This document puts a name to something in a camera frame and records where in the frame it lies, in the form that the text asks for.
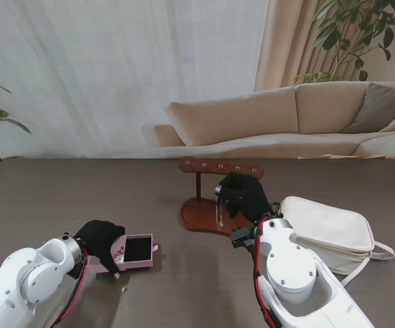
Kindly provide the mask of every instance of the white handbag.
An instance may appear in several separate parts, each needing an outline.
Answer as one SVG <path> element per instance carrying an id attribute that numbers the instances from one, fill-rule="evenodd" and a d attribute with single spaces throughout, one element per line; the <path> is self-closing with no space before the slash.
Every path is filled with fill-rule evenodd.
<path id="1" fill-rule="evenodd" d="M 368 220 L 356 212 L 342 210 L 300 197 L 287 197 L 280 213 L 295 230 L 297 243 L 315 251 L 334 273 L 347 275 L 347 285 L 369 259 L 389 260 L 394 250 L 374 240 Z M 373 252 L 377 246 L 383 253 Z"/>

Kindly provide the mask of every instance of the beige sofa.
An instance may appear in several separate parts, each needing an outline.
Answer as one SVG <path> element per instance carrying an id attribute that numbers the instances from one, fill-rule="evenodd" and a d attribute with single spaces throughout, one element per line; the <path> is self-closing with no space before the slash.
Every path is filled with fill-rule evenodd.
<path id="1" fill-rule="evenodd" d="M 380 84 L 395 87 L 395 83 Z M 161 146 L 176 148 L 181 155 L 386 154 L 395 158 L 395 131 L 341 133 L 357 115 L 367 87 L 367 82 L 312 83 L 227 100 L 173 102 L 166 109 L 172 125 L 156 126 L 155 131 Z"/>

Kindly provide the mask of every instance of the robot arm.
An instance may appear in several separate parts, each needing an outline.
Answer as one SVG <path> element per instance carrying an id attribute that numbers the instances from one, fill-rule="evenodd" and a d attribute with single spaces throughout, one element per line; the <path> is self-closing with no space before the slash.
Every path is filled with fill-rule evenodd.
<path id="1" fill-rule="evenodd" d="M 258 278 L 258 285 L 264 302 L 283 327 L 374 327 L 327 265 L 312 250 L 295 244 L 296 237 L 285 219 L 270 219 L 262 226 L 260 255 L 267 261 L 266 275 Z M 325 303 L 305 316 L 293 316 L 282 301 L 306 301 L 315 284 L 321 285 Z"/>
<path id="2" fill-rule="evenodd" d="M 41 248 L 23 248 L 9 255 L 0 267 L 0 327 L 26 327 L 37 303 L 46 301 L 62 279 L 82 260 L 78 243 L 63 235 Z"/>
<path id="3" fill-rule="evenodd" d="M 93 220 L 74 238 L 65 234 L 38 249 L 23 248 L 9 255 L 0 267 L 0 327 L 26 327 L 33 319 L 36 304 L 56 292 L 65 274 L 83 280 L 85 255 L 99 258 L 118 279 L 120 274 L 111 256 L 111 246 L 124 233 L 120 225 Z"/>
<path id="4" fill-rule="evenodd" d="M 234 248 L 244 247 L 254 259 L 254 288 L 264 319 L 272 328 L 368 328 L 373 327 L 325 263 L 310 249 L 295 243 L 289 222 L 272 211 L 258 180 L 230 173 L 216 188 L 228 201 L 231 217 L 240 211 L 254 223 L 231 233 Z M 266 258 L 266 274 L 259 272 L 260 256 Z M 305 316 L 293 316 L 285 304 L 301 305 L 321 285 L 325 302 Z"/>

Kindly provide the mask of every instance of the handbag strap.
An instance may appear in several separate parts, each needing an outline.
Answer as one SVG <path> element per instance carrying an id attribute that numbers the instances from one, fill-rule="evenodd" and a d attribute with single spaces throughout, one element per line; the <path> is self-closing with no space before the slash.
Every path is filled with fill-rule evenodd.
<path id="1" fill-rule="evenodd" d="M 375 242 L 375 246 L 383 249 L 385 252 L 383 252 L 383 253 L 372 252 L 370 257 L 366 256 L 366 258 L 362 261 L 362 263 L 360 263 L 360 265 L 353 272 L 351 272 L 349 275 L 347 275 L 340 282 L 342 284 L 342 286 L 345 287 L 352 279 L 354 279 L 364 269 L 364 267 L 368 264 L 369 259 L 373 258 L 375 260 L 390 260 L 392 258 L 395 258 L 395 252 L 391 247 L 384 245 L 378 241 Z"/>
<path id="2" fill-rule="evenodd" d="M 346 286 L 352 279 L 354 279 L 363 269 L 364 267 L 368 264 L 370 258 L 369 256 L 366 256 L 365 259 L 360 263 L 360 265 L 349 275 L 347 275 L 340 283 L 342 286 Z"/>
<path id="3" fill-rule="evenodd" d="M 385 252 L 377 253 L 373 251 L 371 258 L 373 258 L 374 260 L 391 260 L 392 258 L 395 258 L 395 252 L 391 247 L 384 245 L 378 241 L 375 242 L 375 246 L 381 248 Z"/>

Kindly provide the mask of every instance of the red cable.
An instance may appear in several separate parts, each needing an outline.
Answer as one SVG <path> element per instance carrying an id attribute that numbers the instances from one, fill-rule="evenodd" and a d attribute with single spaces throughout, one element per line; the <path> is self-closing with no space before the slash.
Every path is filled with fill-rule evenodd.
<path id="1" fill-rule="evenodd" d="M 260 225 L 258 226 L 258 229 L 259 229 L 260 233 L 257 236 L 257 251 L 256 251 L 256 255 L 255 255 L 255 272 L 258 272 L 259 261 L 260 261 L 260 237 L 261 237 L 261 231 L 262 231 L 262 228 L 263 228 L 263 223 L 267 219 L 269 219 L 268 216 L 263 217 L 261 222 L 260 222 Z M 261 294 L 260 294 L 259 287 L 258 287 L 258 278 L 255 277 L 254 280 L 256 281 L 255 289 L 256 289 L 256 294 L 257 294 L 257 297 L 258 297 L 258 302 L 260 303 L 260 307 L 262 308 L 262 310 L 264 312 L 264 315 L 266 316 L 267 320 L 270 322 L 272 328 L 276 328 L 277 326 L 273 322 L 273 320 L 272 320 L 269 312 L 267 311 L 266 306 L 264 306 L 264 302 L 263 302 L 263 300 L 261 298 Z"/>
<path id="2" fill-rule="evenodd" d="M 88 261 L 88 254 L 87 251 L 85 249 L 82 249 L 83 253 L 85 254 L 85 260 Z M 87 273 L 87 267 L 88 265 L 85 265 L 85 267 L 83 268 L 83 272 L 82 272 L 82 278 L 81 278 L 81 283 L 79 284 L 79 287 L 76 290 L 76 293 L 74 294 L 72 303 L 70 304 L 70 306 L 68 307 L 67 311 L 64 312 L 64 314 L 61 317 L 61 320 L 64 319 L 67 314 L 69 313 L 69 311 L 73 308 L 74 303 L 76 302 L 77 299 L 77 295 L 79 294 L 79 292 L 82 289 L 82 285 L 83 285 L 83 281 L 85 280 L 85 274 Z"/>

